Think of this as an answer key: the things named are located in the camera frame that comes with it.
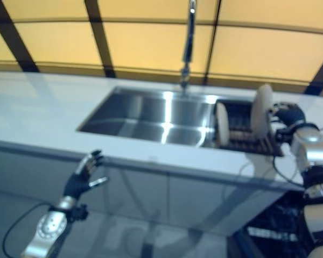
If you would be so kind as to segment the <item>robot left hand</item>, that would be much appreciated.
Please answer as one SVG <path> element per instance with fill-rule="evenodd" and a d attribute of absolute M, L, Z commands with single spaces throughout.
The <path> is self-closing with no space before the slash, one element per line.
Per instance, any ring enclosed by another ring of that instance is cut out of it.
<path fill-rule="evenodd" d="M 109 178 L 107 177 L 101 177 L 94 181 L 90 181 L 95 170 L 103 165 L 103 158 L 102 151 L 99 149 L 85 155 L 75 172 L 72 173 L 68 179 L 64 188 L 64 196 L 79 200 L 83 193 L 107 183 L 109 181 Z"/>

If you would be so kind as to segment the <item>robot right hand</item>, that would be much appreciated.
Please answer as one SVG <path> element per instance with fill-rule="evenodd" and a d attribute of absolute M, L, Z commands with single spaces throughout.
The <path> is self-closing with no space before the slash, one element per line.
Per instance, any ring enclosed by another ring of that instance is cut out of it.
<path fill-rule="evenodd" d="M 304 123 L 306 121 L 305 114 L 302 109 L 295 103 L 278 102 L 274 103 L 271 108 L 273 117 L 278 118 L 287 127 L 294 124 Z"/>

